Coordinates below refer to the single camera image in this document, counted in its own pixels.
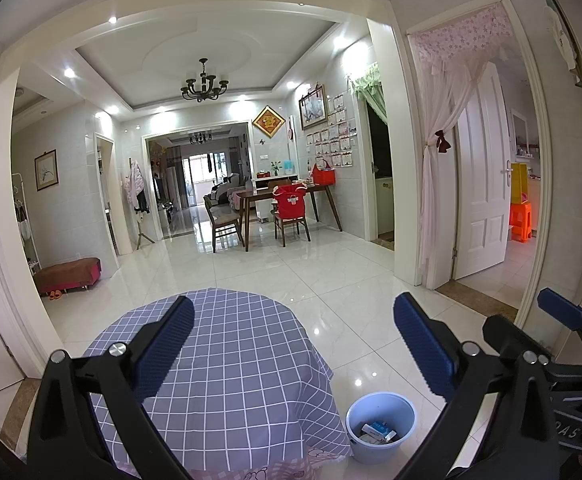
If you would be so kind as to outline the orange plastic stool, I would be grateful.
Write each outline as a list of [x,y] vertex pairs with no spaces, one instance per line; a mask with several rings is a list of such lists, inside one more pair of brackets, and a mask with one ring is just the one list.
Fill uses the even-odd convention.
[[532,238],[533,208],[530,202],[510,205],[509,226],[512,240],[527,243]]

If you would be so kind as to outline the brown pink bench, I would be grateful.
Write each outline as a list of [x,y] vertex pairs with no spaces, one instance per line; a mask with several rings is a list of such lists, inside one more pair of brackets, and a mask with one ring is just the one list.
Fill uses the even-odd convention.
[[82,258],[66,263],[46,266],[34,275],[36,289],[40,294],[60,290],[90,287],[100,280],[99,258]]

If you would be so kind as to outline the pink door curtain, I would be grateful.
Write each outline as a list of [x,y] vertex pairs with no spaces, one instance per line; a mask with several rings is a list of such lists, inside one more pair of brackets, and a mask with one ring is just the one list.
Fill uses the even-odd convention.
[[452,132],[487,63],[504,53],[513,40],[513,28],[501,2],[408,35],[417,72],[423,133],[420,270],[423,283],[430,289],[445,283],[452,266],[451,248],[442,226],[442,195],[455,187],[443,184],[438,159],[451,152]]

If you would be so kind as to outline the green door curtain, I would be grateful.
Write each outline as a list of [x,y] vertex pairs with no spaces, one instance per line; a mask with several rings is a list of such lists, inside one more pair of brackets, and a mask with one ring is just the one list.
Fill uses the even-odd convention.
[[349,82],[356,97],[363,99],[376,113],[376,116],[387,125],[387,110],[379,65],[371,64],[363,75],[351,79]]

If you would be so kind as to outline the framed wall picture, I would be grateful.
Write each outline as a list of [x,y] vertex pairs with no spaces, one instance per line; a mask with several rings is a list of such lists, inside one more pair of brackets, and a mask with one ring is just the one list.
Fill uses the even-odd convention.
[[56,150],[44,152],[34,160],[37,191],[59,184],[58,159]]

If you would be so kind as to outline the red basket on table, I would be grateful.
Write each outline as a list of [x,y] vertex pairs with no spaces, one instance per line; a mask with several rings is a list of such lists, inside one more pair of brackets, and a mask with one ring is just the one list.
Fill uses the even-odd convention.
[[312,166],[314,185],[329,186],[335,184],[335,170],[325,159],[320,159]]

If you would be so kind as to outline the chair with red cover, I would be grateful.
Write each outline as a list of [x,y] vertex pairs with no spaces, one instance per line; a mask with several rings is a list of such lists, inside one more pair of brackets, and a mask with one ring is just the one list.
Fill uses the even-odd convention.
[[306,193],[307,185],[304,183],[279,185],[272,190],[272,198],[276,203],[274,207],[274,237],[281,235],[283,247],[286,246],[285,228],[287,226],[294,226],[297,233],[300,232],[300,226],[302,226],[307,240],[310,240],[306,219]]

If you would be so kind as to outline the wooden dining table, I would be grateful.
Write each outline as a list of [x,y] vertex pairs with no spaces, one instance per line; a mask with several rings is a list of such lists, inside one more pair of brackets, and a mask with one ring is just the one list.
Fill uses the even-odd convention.
[[336,226],[340,231],[343,231],[340,216],[336,209],[334,197],[331,191],[330,184],[289,184],[276,186],[272,190],[255,190],[242,191],[238,193],[240,198],[240,218],[241,230],[243,231],[244,248],[248,252],[250,250],[250,210],[251,206],[262,200],[273,200],[277,208],[272,214],[274,218],[274,236],[281,236],[282,246],[286,245],[285,228],[287,226],[295,226],[296,230],[300,228],[305,230],[307,240],[310,240],[310,233],[308,229],[308,222],[306,218],[305,197],[309,195],[314,211],[317,211],[317,202],[315,194],[323,192],[326,194],[333,218]]

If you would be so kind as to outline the large framed painting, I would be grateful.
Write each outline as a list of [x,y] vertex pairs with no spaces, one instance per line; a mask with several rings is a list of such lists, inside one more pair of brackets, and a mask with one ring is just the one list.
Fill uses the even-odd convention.
[[317,84],[298,100],[300,123],[307,130],[327,120],[327,100],[323,85]]

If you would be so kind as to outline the red diamond wall ornament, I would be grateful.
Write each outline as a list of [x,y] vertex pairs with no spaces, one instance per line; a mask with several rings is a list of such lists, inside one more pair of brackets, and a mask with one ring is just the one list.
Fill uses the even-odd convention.
[[272,138],[285,125],[285,119],[271,106],[266,105],[252,120],[252,125]]

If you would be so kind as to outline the purple grid tablecloth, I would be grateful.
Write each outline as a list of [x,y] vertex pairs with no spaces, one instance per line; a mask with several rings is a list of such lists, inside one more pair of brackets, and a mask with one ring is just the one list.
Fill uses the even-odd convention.
[[312,479],[352,454],[330,366],[280,302],[189,290],[194,327],[144,403],[195,479]]

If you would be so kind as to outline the blue white wrapper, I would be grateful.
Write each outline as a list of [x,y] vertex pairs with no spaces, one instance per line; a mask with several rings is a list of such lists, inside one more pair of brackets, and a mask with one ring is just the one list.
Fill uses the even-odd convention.
[[373,445],[384,445],[399,439],[396,430],[383,422],[366,422],[362,425],[359,439]]

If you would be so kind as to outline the wooden dining chair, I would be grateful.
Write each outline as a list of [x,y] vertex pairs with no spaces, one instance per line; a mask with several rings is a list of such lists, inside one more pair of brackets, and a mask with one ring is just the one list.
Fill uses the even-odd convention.
[[213,252],[217,250],[217,241],[220,238],[236,235],[239,242],[244,245],[244,239],[241,230],[241,216],[233,211],[229,206],[218,205],[210,194],[203,197],[204,206],[212,225],[212,248]]

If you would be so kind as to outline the black chandelier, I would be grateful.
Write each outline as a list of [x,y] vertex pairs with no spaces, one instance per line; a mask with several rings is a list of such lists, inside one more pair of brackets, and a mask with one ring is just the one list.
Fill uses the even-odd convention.
[[200,58],[201,71],[198,78],[188,78],[180,88],[180,96],[185,101],[202,103],[205,101],[217,101],[227,90],[229,81],[218,79],[216,75],[207,71],[208,58]]

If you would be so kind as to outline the coat rack with clothes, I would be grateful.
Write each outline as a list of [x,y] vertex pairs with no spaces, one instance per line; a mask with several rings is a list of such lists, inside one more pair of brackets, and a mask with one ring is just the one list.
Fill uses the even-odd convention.
[[128,204],[134,213],[134,223],[137,228],[136,249],[141,247],[142,242],[154,244],[154,240],[143,229],[143,219],[150,213],[146,199],[146,181],[142,176],[139,163],[132,158],[128,159],[128,175],[123,177],[122,185]]

